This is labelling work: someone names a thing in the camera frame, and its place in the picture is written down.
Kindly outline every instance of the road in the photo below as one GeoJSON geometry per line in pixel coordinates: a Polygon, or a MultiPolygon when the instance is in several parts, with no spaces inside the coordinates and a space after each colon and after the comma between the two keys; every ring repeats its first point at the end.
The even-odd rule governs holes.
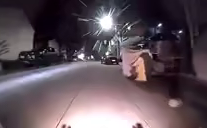
{"type": "Polygon", "coordinates": [[[123,77],[120,66],[71,63],[0,77],[4,128],[195,128],[164,91],[123,77]]]}

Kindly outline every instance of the car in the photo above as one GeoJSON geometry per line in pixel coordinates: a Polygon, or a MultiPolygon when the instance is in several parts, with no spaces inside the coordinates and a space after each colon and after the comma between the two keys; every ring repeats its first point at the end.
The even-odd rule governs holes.
{"type": "Polygon", "coordinates": [[[63,55],[59,55],[54,48],[47,47],[38,50],[22,51],[19,54],[19,61],[25,66],[48,66],[64,60],[63,55]]]}
{"type": "Polygon", "coordinates": [[[118,65],[119,60],[115,56],[103,56],[101,58],[101,63],[107,65],[114,65],[114,64],[118,65]]]}

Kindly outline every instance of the wall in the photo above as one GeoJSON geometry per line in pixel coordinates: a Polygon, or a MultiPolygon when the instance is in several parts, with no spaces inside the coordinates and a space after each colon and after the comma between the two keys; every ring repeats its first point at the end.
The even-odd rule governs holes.
{"type": "Polygon", "coordinates": [[[194,66],[200,79],[207,80],[207,30],[196,41],[194,66]]]}
{"type": "Polygon", "coordinates": [[[6,40],[10,52],[1,59],[15,60],[21,51],[32,49],[33,29],[20,9],[0,7],[0,41],[6,40]]]}

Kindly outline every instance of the asphalt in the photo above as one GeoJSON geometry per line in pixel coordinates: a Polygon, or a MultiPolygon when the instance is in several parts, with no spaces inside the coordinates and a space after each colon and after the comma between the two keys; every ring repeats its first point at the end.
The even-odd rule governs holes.
{"type": "Polygon", "coordinates": [[[185,104],[167,105],[164,84],[135,83],[120,66],[98,62],[1,76],[0,123],[3,128],[131,128],[136,122],[144,128],[198,128],[185,104]]]}

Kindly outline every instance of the street light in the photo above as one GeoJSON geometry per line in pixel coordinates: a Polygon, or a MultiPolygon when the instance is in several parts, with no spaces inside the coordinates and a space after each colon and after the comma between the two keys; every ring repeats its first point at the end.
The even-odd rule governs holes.
{"type": "Polygon", "coordinates": [[[159,23],[159,24],[157,25],[157,27],[160,28],[160,27],[162,27],[162,25],[163,25],[162,23],[159,23]]]}
{"type": "Polygon", "coordinates": [[[183,33],[183,31],[182,31],[182,30],[179,30],[179,31],[178,31],[178,33],[179,33],[179,34],[182,34],[182,33],[183,33]]]}
{"type": "Polygon", "coordinates": [[[100,25],[103,30],[110,30],[113,26],[113,20],[111,16],[104,16],[100,19],[100,25]]]}

